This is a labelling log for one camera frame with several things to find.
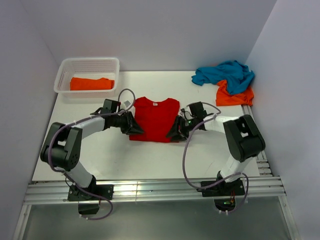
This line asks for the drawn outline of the red t shirt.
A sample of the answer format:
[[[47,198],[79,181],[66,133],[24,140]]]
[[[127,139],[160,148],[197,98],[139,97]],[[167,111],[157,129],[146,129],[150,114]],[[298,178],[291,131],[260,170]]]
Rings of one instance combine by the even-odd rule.
[[[134,102],[134,119],[142,128],[143,133],[131,135],[131,141],[169,143],[167,137],[180,110],[180,102],[173,98],[155,102],[140,97]]]

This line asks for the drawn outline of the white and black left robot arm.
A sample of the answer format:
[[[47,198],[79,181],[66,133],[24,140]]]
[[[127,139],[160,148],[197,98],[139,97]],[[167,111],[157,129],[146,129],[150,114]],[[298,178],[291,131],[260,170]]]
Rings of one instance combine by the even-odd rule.
[[[69,124],[55,122],[49,128],[40,159],[79,186],[79,194],[91,200],[98,188],[95,177],[80,162],[82,140],[111,127],[119,128],[124,135],[144,133],[130,111],[93,115]]]

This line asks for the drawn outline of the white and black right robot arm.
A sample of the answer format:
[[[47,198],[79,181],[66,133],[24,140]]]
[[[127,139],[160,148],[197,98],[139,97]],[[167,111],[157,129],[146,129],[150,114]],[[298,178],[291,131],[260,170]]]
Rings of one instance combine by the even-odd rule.
[[[251,159],[266,148],[265,140],[251,115],[229,117],[212,113],[205,117],[194,116],[191,119],[178,115],[166,137],[172,142],[186,141],[182,155],[182,172],[186,182],[193,188],[186,172],[186,155],[191,138],[196,130],[214,131],[225,134],[229,150],[229,158],[218,172],[221,177],[216,183],[217,191],[222,195],[229,194],[234,188],[234,182],[244,174],[244,169]]]

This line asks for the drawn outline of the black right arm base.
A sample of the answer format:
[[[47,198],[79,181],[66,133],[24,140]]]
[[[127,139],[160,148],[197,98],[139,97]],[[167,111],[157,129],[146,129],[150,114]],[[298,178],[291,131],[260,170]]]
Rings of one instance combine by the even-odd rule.
[[[202,197],[222,197],[214,199],[215,207],[222,212],[230,212],[236,209],[237,196],[244,196],[247,198],[249,186],[247,183],[243,183],[241,179],[237,179],[233,182],[221,182],[215,186],[206,189],[197,189],[201,192]]]

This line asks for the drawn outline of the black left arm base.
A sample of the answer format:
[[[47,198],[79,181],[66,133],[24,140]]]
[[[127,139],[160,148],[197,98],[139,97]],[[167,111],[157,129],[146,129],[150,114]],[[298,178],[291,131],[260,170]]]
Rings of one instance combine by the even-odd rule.
[[[95,185],[89,188],[83,188],[85,192],[77,186],[71,185],[67,196],[68,202],[78,202],[78,213],[85,216],[93,216],[98,213],[101,201],[104,199],[112,200],[112,184]]]

